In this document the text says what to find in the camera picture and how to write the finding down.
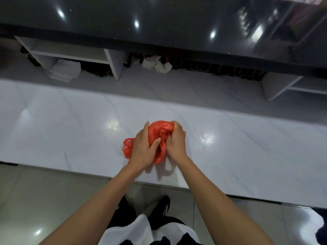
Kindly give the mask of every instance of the forearm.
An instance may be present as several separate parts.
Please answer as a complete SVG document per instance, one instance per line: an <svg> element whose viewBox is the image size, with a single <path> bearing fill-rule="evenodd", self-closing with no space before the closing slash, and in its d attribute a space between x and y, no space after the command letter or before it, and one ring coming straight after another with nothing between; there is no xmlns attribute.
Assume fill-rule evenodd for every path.
<svg viewBox="0 0 327 245"><path fill-rule="evenodd" d="M179 162L178 167L215 244L273 244L261 227L215 186L191 159Z"/></svg>
<svg viewBox="0 0 327 245"><path fill-rule="evenodd" d="M96 195L45 238L40 245L97 244L138 169L130 165L108 182Z"/></svg>

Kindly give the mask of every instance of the crumpled red bag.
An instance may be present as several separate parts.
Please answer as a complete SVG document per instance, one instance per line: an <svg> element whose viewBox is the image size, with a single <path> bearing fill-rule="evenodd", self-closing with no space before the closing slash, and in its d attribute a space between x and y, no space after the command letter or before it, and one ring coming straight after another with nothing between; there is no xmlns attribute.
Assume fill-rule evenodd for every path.
<svg viewBox="0 0 327 245"><path fill-rule="evenodd" d="M157 138L161 137L160 145L157 148L153 163L161 163L166 154L166 140L174 130L174 123L168 121L155 121L149 125L149 145L151 146ZM125 158L130 159L135 138L127 138L124 140L122 151Z"/></svg>

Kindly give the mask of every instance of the glossy black surface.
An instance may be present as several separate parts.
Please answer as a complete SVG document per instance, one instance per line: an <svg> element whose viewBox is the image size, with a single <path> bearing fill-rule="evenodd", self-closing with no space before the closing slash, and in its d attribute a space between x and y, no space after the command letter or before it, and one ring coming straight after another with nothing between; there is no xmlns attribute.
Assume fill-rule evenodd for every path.
<svg viewBox="0 0 327 245"><path fill-rule="evenodd" d="M71 38L71 42L76 40L80 44L88 44L89 39L99 46L112 44L113 49L141 53L147 52L145 45L148 45L152 48L149 52L155 52L156 48L161 53L165 48L179 48L188 51L190 57L190 52L204 53L211 59L215 59L215 53L226 54L230 63L235 57L228 55L236 55L319 68L327 67L325 3L325 0L320 5L281 0L1 0L0 24L12 25L3 26L2 30L14 35ZM46 31L58 33L54 36Z"/></svg>

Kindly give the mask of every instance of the person's right arm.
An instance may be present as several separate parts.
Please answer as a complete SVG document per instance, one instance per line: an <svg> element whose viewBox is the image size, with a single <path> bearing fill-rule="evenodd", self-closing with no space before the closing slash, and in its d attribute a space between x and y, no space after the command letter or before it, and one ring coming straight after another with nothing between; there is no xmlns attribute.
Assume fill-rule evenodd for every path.
<svg viewBox="0 0 327 245"><path fill-rule="evenodd" d="M167 153L176 162L189 186L204 223L216 245L272 245L262 228L214 185L187 156L186 132L174 122Z"/></svg>

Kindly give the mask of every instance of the person's left arm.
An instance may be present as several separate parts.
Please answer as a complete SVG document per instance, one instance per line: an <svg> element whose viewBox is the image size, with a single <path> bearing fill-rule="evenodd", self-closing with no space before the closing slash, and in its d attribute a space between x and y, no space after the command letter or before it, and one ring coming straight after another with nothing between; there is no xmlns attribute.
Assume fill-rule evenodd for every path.
<svg viewBox="0 0 327 245"><path fill-rule="evenodd" d="M155 140L149 147L148 132L149 122L146 122L135 138L129 164L48 235L40 245L98 244L128 187L153 161L160 139Z"/></svg>

